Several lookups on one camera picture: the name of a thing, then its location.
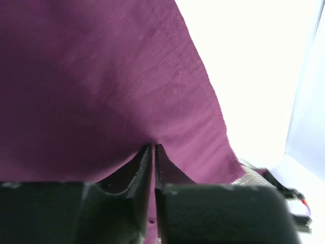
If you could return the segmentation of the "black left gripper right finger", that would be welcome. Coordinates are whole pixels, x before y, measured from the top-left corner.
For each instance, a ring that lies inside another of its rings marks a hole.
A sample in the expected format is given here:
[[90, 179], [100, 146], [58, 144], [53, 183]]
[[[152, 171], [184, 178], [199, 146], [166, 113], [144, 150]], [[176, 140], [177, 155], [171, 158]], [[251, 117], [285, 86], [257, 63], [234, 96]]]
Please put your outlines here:
[[274, 187], [199, 185], [155, 147], [155, 197], [162, 243], [300, 243], [304, 218]]

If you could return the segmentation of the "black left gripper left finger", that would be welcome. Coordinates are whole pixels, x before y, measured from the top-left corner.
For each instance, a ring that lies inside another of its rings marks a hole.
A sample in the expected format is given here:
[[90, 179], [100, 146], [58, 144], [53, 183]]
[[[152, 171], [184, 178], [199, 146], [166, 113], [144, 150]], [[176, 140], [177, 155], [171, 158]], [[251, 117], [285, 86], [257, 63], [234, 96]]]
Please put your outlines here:
[[142, 243], [152, 147], [97, 183], [2, 182], [1, 243]]

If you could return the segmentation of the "purple cloth wrap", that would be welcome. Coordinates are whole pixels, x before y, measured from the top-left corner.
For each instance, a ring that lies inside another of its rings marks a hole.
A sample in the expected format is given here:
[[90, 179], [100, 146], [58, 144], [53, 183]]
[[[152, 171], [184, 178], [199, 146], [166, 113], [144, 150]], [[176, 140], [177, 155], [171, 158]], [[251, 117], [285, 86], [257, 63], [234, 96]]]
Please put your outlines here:
[[1, 183], [97, 183], [155, 147], [199, 185], [243, 168], [175, 1], [1, 1]]

